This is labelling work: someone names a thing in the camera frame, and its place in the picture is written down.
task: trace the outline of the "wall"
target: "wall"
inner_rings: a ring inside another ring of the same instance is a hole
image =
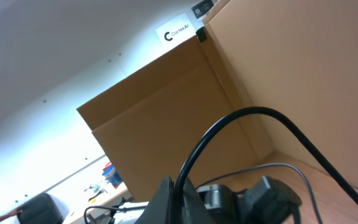
[[[288,116],[358,188],[358,1],[231,0],[209,24],[252,101]],[[277,149],[321,169],[263,120]]]
[[[103,155],[76,108],[164,54],[167,49],[155,29],[171,18],[185,12],[195,29],[201,27],[190,10],[196,2],[150,2],[158,7],[148,6],[146,12],[139,7],[139,14],[149,15],[141,23],[123,16],[121,25],[126,28],[119,36],[125,39],[101,49],[100,57],[87,69],[0,122],[0,215]],[[59,192],[54,196],[70,206],[71,198],[61,196],[64,190],[51,192]]]

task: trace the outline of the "brown cardboard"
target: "brown cardboard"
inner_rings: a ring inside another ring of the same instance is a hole
[[[137,200],[149,200],[164,176],[175,180],[208,128],[243,103],[208,47],[193,37],[78,108]],[[246,122],[251,131],[251,119],[236,120],[207,145],[190,172],[195,185],[273,151],[266,134],[250,143]]]
[[[287,115],[358,188],[358,1],[231,0],[204,22],[252,101]],[[263,121],[278,150],[321,169]]]

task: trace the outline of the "black sign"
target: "black sign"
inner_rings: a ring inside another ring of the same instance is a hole
[[[193,6],[191,10],[193,10],[194,15],[196,18],[200,18],[201,16],[205,15],[212,7],[214,6],[214,3],[212,0],[204,0],[197,5]]]

